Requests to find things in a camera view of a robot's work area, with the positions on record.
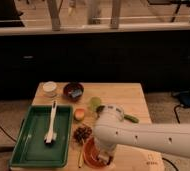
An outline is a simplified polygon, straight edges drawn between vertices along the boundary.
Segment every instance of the green vegetable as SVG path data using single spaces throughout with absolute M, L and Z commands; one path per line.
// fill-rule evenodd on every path
M 139 123 L 139 119 L 131 115 L 124 114 L 124 119 L 128 119 L 133 123 Z

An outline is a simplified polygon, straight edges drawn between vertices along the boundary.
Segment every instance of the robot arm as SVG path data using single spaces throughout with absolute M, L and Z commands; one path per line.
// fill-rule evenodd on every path
M 190 124 L 129 124 L 113 105 L 101 112 L 94 137 L 96 148 L 109 155 L 122 144 L 190 158 Z

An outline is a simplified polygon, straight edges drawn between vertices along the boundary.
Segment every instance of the dark bowl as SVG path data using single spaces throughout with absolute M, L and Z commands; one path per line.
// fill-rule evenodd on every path
M 78 101 L 84 88 L 80 83 L 69 83 L 63 88 L 63 95 L 71 101 Z

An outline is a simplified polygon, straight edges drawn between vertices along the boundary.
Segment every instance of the wooden tabletop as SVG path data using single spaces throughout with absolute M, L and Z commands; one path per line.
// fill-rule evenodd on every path
M 137 117 L 140 123 L 151 123 L 143 90 L 138 83 L 81 83 L 84 87 L 84 93 L 77 102 L 71 102 L 63 98 L 63 87 L 66 84 L 57 83 L 57 96 L 50 98 L 45 96 L 42 89 L 43 83 L 40 83 L 32 105 L 51 105 L 53 100 L 57 100 L 58 105 L 72 105 L 73 111 L 76 108 L 84 108 L 86 110 L 86 116 L 83 123 L 92 127 L 96 119 L 96 114 L 88 110 L 89 100 L 92 97 L 99 97 L 102 100 L 102 104 L 118 105 L 124 109 L 126 114 Z M 79 126 L 81 126 L 81 123 L 73 121 L 72 133 Z M 82 168 L 78 168 L 80 149 L 81 147 L 74 142 L 71 134 L 67 165 L 59 170 L 96 170 L 89 168 L 86 164 Z M 118 145 L 113 163 L 102 170 L 163 171 L 164 165 L 161 154 L 158 152 Z

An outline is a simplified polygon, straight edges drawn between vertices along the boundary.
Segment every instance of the small cup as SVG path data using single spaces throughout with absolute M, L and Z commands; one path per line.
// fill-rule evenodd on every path
M 53 81 L 48 81 L 43 85 L 43 91 L 47 97 L 55 97 L 57 95 L 57 84 Z

